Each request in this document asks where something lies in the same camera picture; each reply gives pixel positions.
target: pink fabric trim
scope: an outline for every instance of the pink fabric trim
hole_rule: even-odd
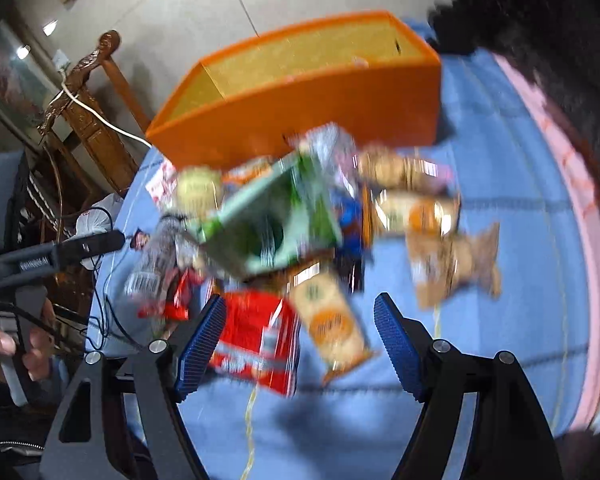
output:
[[[581,430],[593,420],[600,399],[600,213],[594,184],[566,134],[544,111],[546,97],[542,90],[531,86],[503,57],[495,56],[495,59],[520,94],[554,154],[580,231],[589,288],[589,352],[582,396],[570,431]]]

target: zipper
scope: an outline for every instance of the zipper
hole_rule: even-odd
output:
[[[29,444],[28,442],[14,442],[12,440],[3,440],[0,442],[0,446],[22,446],[22,447],[32,447],[34,449],[39,449],[40,451],[45,450],[45,448],[43,446],[38,446],[38,444]]]

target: red wrapper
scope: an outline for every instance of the red wrapper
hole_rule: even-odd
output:
[[[283,298],[254,290],[229,292],[226,324],[209,364],[290,397],[296,390],[300,320]]]

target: white cable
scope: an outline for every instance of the white cable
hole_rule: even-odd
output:
[[[119,134],[122,134],[125,137],[129,137],[130,139],[137,140],[138,142],[142,142],[149,149],[151,149],[153,147],[149,142],[147,142],[146,140],[144,140],[142,137],[138,137],[138,136],[135,136],[134,134],[130,134],[129,132],[126,132],[125,130],[121,130],[119,127],[114,126],[113,124],[109,123],[109,121],[107,121],[106,119],[104,119],[99,113],[97,113],[96,110],[94,110],[91,107],[88,107],[86,104],[84,104],[82,101],[80,101],[80,99],[78,99],[75,95],[73,95],[71,92],[69,92],[69,89],[64,84],[64,77],[62,79],[63,79],[63,81],[60,83],[62,85],[62,90],[64,91],[65,94],[67,94],[69,96],[69,99],[71,99],[71,101],[73,101],[74,103],[76,103],[78,106],[81,106],[82,108],[84,108],[88,112],[91,112],[93,115],[95,115],[97,118],[99,118],[99,120],[101,122],[103,122],[104,124],[106,124],[112,130],[117,131]]]

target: human hand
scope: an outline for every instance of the human hand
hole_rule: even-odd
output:
[[[52,325],[56,320],[53,306],[49,300],[45,300],[42,307],[42,320]],[[40,327],[33,327],[29,334],[31,350],[23,355],[22,363],[29,370],[29,376],[33,381],[45,379],[49,375],[49,357],[54,347],[53,338]],[[16,342],[11,336],[0,330],[0,354],[13,355],[16,351]],[[5,382],[2,368],[0,368],[0,382]]]

